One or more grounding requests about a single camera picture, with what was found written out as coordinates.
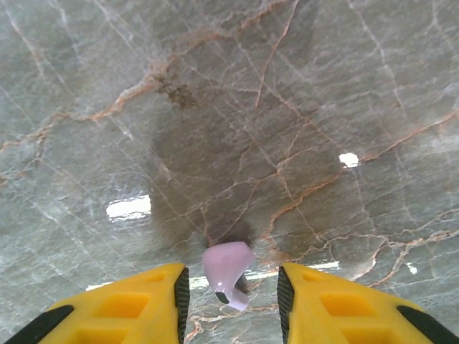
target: black rubber pad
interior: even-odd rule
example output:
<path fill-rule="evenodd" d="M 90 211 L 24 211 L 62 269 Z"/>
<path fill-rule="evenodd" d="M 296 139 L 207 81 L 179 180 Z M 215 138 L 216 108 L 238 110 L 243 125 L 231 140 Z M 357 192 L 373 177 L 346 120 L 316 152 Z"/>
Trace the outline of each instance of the black rubber pad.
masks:
<path fill-rule="evenodd" d="M 288 332 L 290 330 L 288 316 L 293 309 L 294 298 L 295 290 L 293 289 L 292 283 L 288 279 L 284 268 L 279 267 L 278 304 L 280 314 L 280 327 L 282 329 L 282 339 L 284 344 L 287 344 L 288 341 Z"/>
<path fill-rule="evenodd" d="M 5 344 L 38 344 L 58 326 L 75 308 L 71 305 L 48 310 L 33 319 Z"/>
<path fill-rule="evenodd" d="M 459 338 L 431 315 L 408 306 L 398 306 L 397 310 L 433 344 L 459 344 Z"/>
<path fill-rule="evenodd" d="M 188 268 L 181 272 L 174 285 L 175 306 L 179 311 L 179 324 L 177 333 L 179 334 L 179 343 L 183 344 L 185 340 L 186 319 L 188 318 L 189 307 L 189 274 Z"/>
<path fill-rule="evenodd" d="M 224 303 L 226 305 L 230 303 L 226 295 L 223 294 L 222 292 L 215 292 L 215 295 L 217 296 L 218 300 L 220 300 L 221 303 Z"/>

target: pink plastic piece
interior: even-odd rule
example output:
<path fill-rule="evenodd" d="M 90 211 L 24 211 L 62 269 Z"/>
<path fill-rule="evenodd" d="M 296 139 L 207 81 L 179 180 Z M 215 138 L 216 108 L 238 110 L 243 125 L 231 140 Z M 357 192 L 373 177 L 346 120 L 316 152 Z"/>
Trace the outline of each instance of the pink plastic piece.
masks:
<path fill-rule="evenodd" d="M 235 285 L 255 256 L 244 242 L 215 245 L 204 252 L 202 264 L 209 286 L 224 304 L 244 310 L 249 298 Z"/>

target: marble floor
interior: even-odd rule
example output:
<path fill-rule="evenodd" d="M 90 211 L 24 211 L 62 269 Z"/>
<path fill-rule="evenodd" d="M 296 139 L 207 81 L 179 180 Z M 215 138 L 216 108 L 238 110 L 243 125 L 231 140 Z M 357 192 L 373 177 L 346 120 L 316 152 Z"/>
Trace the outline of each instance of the marble floor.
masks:
<path fill-rule="evenodd" d="M 459 333 L 457 0 L 0 0 L 0 342 L 190 268 L 186 342 L 280 343 L 294 261 Z M 223 307 L 209 245 L 256 254 Z"/>

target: yellow plastic part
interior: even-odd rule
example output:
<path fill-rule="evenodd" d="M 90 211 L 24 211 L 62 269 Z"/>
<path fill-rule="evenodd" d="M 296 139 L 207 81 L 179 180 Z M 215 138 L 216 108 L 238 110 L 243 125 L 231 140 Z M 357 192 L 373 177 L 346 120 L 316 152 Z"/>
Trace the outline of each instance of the yellow plastic part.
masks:
<path fill-rule="evenodd" d="M 167 264 L 61 300 L 73 305 L 40 344 L 178 344 L 174 284 L 183 264 Z"/>
<path fill-rule="evenodd" d="M 432 344 L 398 311 L 412 302 L 294 263 L 288 344 Z"/>

